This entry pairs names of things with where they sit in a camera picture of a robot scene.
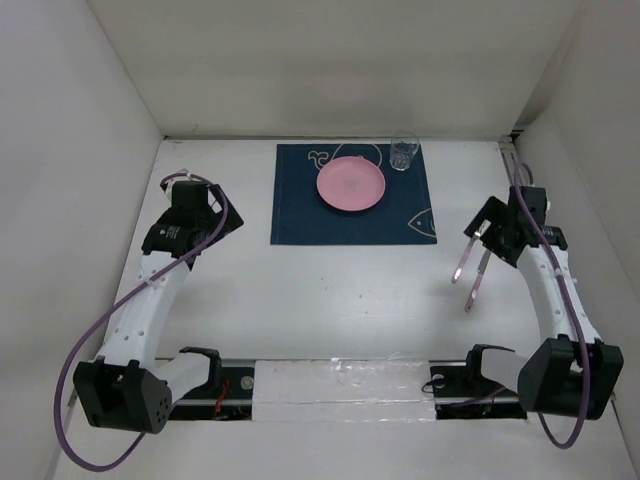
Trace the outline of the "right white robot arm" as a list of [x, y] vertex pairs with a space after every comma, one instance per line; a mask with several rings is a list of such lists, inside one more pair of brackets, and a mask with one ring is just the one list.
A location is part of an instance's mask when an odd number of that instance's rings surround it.
[[522, 275], [541, 344], [529, 355], [477, 345], [462, 381], [476, 394], [499, 384], [515, 392], [527, 412], [597, 420], [624, 359], [591, 325], [569, 270], [564, 233], [547, 225], [546, 211], [544, 189], [513, 187], [507, 201], [490, 197], [464, 231]]

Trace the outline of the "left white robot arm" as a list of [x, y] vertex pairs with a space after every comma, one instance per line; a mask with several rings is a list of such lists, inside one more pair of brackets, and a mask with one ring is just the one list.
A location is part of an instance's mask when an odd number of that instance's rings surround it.
[[161, 187], [170, 193], [170, 206], [142, 243], [141, 290], [125, 302], [96, 358], [79, 363], [73, 374], [93, 427], [157, 434], [188, 393], [208, 397], [224, 384], [215, 349], [184, 347], [163, 365], [157, 365], [156, 353], [197, 256], [244, 222], [217, 184], [192, 178]]

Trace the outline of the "pink plastic plate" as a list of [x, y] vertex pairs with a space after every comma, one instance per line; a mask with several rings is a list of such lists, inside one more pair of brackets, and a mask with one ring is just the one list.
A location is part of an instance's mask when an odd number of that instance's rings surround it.
[[347, 156], [331, 160], [319, 171], [316, 188], [329, 206], [345, 212], [361, 212], [382, 199], [386, 180], [373, 162]]

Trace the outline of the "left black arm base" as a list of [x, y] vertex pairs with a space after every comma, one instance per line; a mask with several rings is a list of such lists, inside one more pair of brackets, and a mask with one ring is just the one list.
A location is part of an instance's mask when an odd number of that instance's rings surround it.
[[254, 360], [223, 360], [218, 387], [203, 385], [175, 403], [170, 421], [244, 421], [252, 417]]

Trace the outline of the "silver knife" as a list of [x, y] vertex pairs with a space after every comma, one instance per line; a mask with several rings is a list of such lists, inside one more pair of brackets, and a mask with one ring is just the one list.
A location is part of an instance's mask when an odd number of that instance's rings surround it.
[[467, 313], [469, 313], [472, 310], [472, 308], [474, 306], [474, 303], [475, 303], [475, 301], [477, 299], [477, 296], [478, 296], [478, 293], [479, 293], [479, 289], [480, 289], [482, 280], [484, 278], [484, 275], [485, 275], [488, 263], [490, 261], [490, 258], [491, 258], [491, 252], [489, 250], [485, 250], [483, 255], [482, 255], [482, 257], [481, 257], [480, 263], [478, 265], [477, 275], [476, 275], [476, 278], [474, 280], [472, 289], [471, 289], [471, 291], [469, 293], [469, 296], [467, 298], [467, 301], [465, 303], [465, 311]]

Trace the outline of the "dark blue cloth placemat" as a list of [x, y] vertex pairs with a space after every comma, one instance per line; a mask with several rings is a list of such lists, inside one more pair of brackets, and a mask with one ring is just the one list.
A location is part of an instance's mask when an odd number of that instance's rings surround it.
[[[273, 245], [387, 246], [434, 245], [434, 215], [423, 154], [406, 171], [389, 163], [388, 144], [279, 144], [271, 225]], [[361, 212], [340, 211], [316, 187], [324, 165], [346, 156], [362, 157], [385, 177], [385, 193]]]

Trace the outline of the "clear plastic cup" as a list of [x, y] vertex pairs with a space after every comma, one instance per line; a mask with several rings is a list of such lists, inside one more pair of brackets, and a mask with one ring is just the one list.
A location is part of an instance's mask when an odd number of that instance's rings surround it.
[[419, 147], [419, 140], [412, 133], [394, 135], [390, 141], [390, 166], [397, 171], [408, 170]]

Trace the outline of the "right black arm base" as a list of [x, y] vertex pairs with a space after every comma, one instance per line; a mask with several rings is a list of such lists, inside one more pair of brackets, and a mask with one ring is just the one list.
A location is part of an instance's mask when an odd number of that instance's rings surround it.
[[514, 351], [505, 347], [476, 344], [464, 360], [430, 360], [430, 379], [421, 391], [432, 394], [437, 420], [526, 420], [515, 391], [481, 374], [489, 353]]

